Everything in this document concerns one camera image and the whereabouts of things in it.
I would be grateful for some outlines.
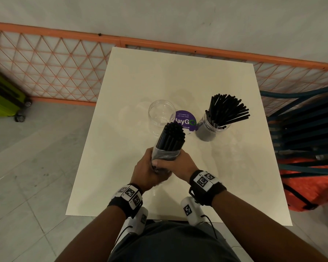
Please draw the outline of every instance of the gray tile floor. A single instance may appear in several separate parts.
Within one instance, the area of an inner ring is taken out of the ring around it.
[[[66,216],[93,107],[36,102],[24,123],[0,118],[0,262],[51,262],[92,217]],[[291,212],[293,233],[328,257],[328,205]],[[224,224],[214,225],[251,261]]]

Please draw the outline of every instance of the white tabletop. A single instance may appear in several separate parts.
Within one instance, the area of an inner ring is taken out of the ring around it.
[[[112,49],[66,215],[97,216],[130,182],[137,161],[157,137],[148,108],[159,99],[197,119],[212,95],[242,99],[250,118],[234,123],[212,142],[186,136],[183,149],[228,191],[282,225],[292,225],[252,64],[176,54]],[[189,185],[172,175],[143,195],[149,219],[185,220],[180,202]],[[212,222],[221,222],[203,206]]]

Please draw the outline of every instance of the right hand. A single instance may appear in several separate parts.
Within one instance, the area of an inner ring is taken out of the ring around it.
[[[161,159],[154,159],[152,165],[158,168],[166,168],[173,172],[178,178],[190,183],[192,174],[199,170],[192,158],[184,150],[180,151],[180,154],[174,161],[166,161]]]

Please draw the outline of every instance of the white wall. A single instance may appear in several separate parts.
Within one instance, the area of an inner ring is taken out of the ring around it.
[[[0,22],[328,62],[328,0],[0,0]]]

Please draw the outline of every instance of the round purple sticker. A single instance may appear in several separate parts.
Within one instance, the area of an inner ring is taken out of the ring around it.
[[[181,124],[184,129],[188,129],[188,133],[191,133],[191,131],[194,131],[196,128],[196,118],[192,115],[192,113],[186,110],[176,111],[175,120]]]

